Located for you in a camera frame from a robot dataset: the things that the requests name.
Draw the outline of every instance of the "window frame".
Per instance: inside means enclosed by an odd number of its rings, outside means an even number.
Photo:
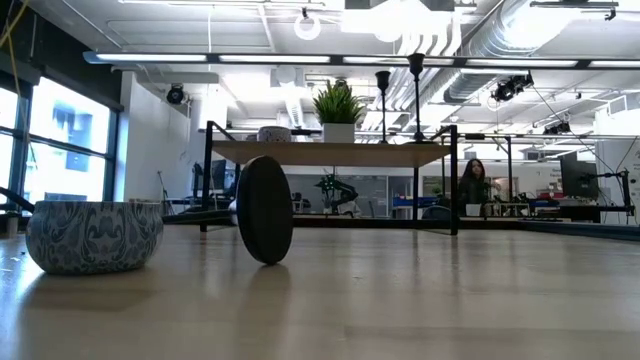
[[[8,74],[0,71],[0,77],[6,78]],[[82,146],[65,143],[49,138],[45,138],[38,135],[28,134],[29,142],[39,143],[51,146],[65,151],[72,151],[78,154],[95,156],[103,158],[105,160],[104,171],[104,183],[102,201],[113,201],[114,187],[115,187],[115,169],[116,169],[116,154],[117,154],[117,140],[118,140],[118,128],[120,123],[120,111],[121,109],[115,109],[111,106],[105,105],[103,102],[93,99],[91,96],[79,93],[73,88],[67,87],[55,79],[46,77],[46,79],[55,82],[56,84],[66,87],[67,89],[74,91],[88,99],[98,102],[99,104],[106,106],[109,110],[109,127],[107,136],[107,150],[105,153],[100,153],[89,148]],[[18,97],[16,122],[15,128],[7,128],[0,126],[0,133],[13,137],[13,151],[11,154],[11,165],[9,173],[9,190],[24,196],[24,182],[26,179],[27,170],[27,157],[29,154],[29,143],[25,141],[25,132],[28,132],[31,126],[31,113],[33,106],[33,94],[34,86],[37,84],[29,84],[23,80],[20,80],[20,96]],[[7,81],[0,81],[0,88],[16,93],[15,85],[8,83]],[[10,200],[6,204],[0,204],[0,211],[2,210],[15,210],[16,205]]]

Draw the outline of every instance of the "spotlight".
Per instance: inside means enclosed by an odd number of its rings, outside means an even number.
[[[544,129],[542,135],[561,135],[571,132],[571,126],[568,122],[563,121],[558,125],[549,126]]]
[[[167,93],[167,101],[172,105],[182,105],[187,102],[183,84],[171,84],[171,90]]]
[[[531,72],[528,75],[516,75],[507,81],[498,83],[496,91],[491,93],[491,98],[497,102],[506,102],[524,91],[525,88],[534,84]]]

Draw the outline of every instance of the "ceiling light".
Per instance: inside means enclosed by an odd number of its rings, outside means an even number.
[[[305,20],[312,21],[311,28],[308,30],[302,29],[302,22]],[[307,41],[314,40],[315,38],[318,37],[318,35],[320,35],[321,30],[322,29],[320,27],[320,19],[318,19],[317,16],[313,14],[307,14],[306,12],[304,15],[298,16],[296,18],[296,21],[293,23],[293,31],[302,40],[307,40]]]
[[[408,65],[407,58],[405,56],[345,56],[343,60],[346,64]],[[453,59],[425,58],[422,64],[427,67],[451,66],[453,64]]]
[[[468,4],[462,3],[457,4],[455,7],[455,12],[458,14],[470,14],[478,10],[478,5],[469,2]]]
[[[590,68],[639,68],[640,60],[594,60],[589,64]]]
[[[142,4],[142,5],[174,5],[174,6],[255,6],[264,4],[265,7],[289,7],[306,6],[307,8],[324,8],[323,3],[314,3],[299,0],[119,0],[122,4]]]
[[[223,63],[328,64],[329,56],[314,55],[220,55]]]
[[[611,9],[620,6],[615,1],[532,1],[529,6],[539,8]]]
[[[96,54],[98,60],[105,62],[206,62],[206,55],[199,54]]]
[[[463,74],[470,75],[528,75],[528,70],[509,69],[460,69]]]
[[[545,67],[574,67],[578,61],[576,60],[545,60],[545,59],[469,59],[467,66],[477,67],[518,67],[528,68],[545,68]]]

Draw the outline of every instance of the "window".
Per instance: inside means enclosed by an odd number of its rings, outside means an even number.
[[[9,174],[11,173],[11,153],[13,152],[13,138],[0,135],[0,187],[9,188]],[[0,195],[0,204],[5,204],[7,198]]]
[[[102,201],[105,159],[33,143],[29,148],[24,197]]]
[[[31,134],[104,154],[110,117],[106,106],[51,80],[42,78],[33,88]],[[67,163],[87,167],[77,159],[68,158]]]
[[[0,88],[0,126],[13,129],[16,126],[18,95]]]

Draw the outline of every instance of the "green plant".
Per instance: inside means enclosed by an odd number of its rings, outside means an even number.
[[[320,91],[313,106],[321,124],[355,124],[364,111],[360,98],[344,82],[327,81],[327,90]]]

